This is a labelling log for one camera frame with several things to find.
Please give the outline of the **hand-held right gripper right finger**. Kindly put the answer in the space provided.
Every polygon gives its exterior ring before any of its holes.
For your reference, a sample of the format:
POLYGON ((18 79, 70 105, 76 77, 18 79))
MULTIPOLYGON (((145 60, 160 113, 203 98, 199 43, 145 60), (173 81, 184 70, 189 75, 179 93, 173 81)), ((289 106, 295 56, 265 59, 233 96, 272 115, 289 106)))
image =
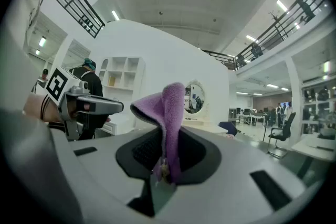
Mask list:
POLYGON ((198 129, 192 131, 180 128, 179 163, 181 173, 179 184, 202 184, 219 168, 222 155, 219 148, 200 136, 198 129))

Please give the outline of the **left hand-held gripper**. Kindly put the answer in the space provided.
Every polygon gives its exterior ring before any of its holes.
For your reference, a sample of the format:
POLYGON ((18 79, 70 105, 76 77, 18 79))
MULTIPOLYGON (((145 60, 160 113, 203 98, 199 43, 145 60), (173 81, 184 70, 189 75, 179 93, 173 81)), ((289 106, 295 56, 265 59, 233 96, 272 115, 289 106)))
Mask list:
POLYGON ((68 104, 72 101, 76 101, 77 112, 87 114, 116 114, 124 109, 122 102, 89 95, 88 83, 78 79, 63 67, 54 69, 45 90, 48 97, 57 106, 69 141, 78 140, 83 127, 70 115, 68 104))

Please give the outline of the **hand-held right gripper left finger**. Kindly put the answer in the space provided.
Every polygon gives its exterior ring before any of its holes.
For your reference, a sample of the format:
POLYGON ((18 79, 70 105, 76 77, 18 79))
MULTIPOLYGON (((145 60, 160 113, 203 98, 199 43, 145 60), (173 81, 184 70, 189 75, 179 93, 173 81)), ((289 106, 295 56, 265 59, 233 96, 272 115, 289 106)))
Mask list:
POLYGON ((162 130, 155 128, 116 151, 116 161, 131 178, 146 180, 162 156, 162 130))

